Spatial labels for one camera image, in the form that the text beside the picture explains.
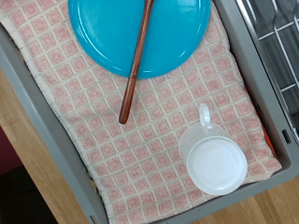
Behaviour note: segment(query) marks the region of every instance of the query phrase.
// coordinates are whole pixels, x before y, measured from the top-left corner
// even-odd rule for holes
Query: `pink patterned towel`
[[[246,183],[281,168],[213,3],[200,47],[173,72],[139,80],[129,121],[120,125],[127,78],[88,57],[72,32],[66,0],[54,1],[1,0],[0,21],[91,172],[111,224],[149,223],[213,198],[196,188],[178,154],[201,103],[245,152]]]

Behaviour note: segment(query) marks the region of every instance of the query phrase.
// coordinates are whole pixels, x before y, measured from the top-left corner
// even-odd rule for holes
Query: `turquoise plastic plate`
[[[138,78],[157,77],[184,63],[200,44],[210,0],[155,0]],[[144,0],[69,0],[75,35],[112,73],[129,77]]]

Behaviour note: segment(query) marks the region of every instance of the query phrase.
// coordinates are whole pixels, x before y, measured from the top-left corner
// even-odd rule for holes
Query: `white plastic cup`
[[[229,194],[244,182],[247,160],[228,133],[210,122],[207,105],[200,105],[199,111],[200,123],[180,138],[180,157],[197,188],[211,195]]]

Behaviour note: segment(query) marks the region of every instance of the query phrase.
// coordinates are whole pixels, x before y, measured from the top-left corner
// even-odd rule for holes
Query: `wooden surface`
[[[1,68],[0,126],[58,223],[89,223]]]
[[[193,224],[299,223],[299,176]]]
[[[120,124],[125,124],[129,118],[135,85],[137,82],[139,68],[142,60],[143,48],[146,42],[146,36],[147,36],[148,26],[150,22],[150,13],[151,13],[153,2],[154,0],[145,0],[144,15],[143,15],[139,38],[135,50],[135,56],[131,68],[131,74],[128,79],[127,87],[125,89],[125,93],[121,105],[121,112],[120,112],[120,119],[119,119]]]

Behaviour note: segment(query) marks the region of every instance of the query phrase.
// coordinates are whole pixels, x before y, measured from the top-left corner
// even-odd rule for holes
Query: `plastic tray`
[[[273,141],[283,168],[268,180],[243,186],[232,194],[211,200],[183,214],[155,222],[158,224],[190,223],[271,189],[296,177],[299,173],[298,145],[235,0],[214,0],[214,3],[229,35],[232,52],[249,93]],[[0,29],[0,66],[90,222],[93,223],[92,217],[94,217],[99,224],[107,224],[105,207],[100,196],[94,192],[90,178],[84,172],[79,154],[3,29]]]

